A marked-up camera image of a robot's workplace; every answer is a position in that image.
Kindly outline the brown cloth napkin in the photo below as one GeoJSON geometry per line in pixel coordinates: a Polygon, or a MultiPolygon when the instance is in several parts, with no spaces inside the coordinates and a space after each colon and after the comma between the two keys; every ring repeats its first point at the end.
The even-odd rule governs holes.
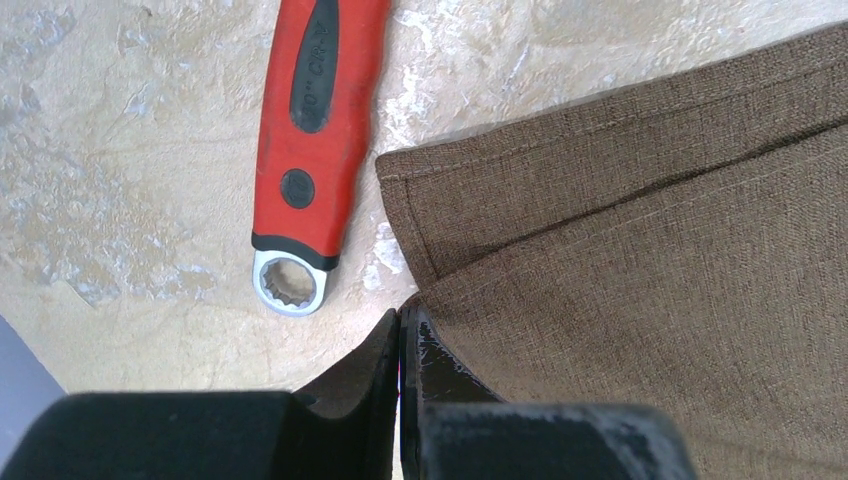
{"type": "Polygon", "coordinates": [[[507,400],[633,402],[709,479],[847,475],[847,26],[376,162],[507,400]]]}

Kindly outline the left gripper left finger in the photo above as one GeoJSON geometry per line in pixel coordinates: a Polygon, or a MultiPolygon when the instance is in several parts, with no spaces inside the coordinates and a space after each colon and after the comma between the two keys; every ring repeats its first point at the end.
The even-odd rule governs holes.
{"type": "Polygon", "coordinates": [[[51,405],[5,479],[388,479],[400,318],[294,391],[86,393],[51,405]]]}

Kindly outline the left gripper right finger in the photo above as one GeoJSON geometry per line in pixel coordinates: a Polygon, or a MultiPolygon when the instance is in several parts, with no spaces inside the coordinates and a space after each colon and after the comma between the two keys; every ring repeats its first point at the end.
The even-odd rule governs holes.
{"type": "Polygon", "coordinates": [[[509,403],[399,313],[400,461],[407,479],[694,479],[675,424],[632,404],[509,403]]]}

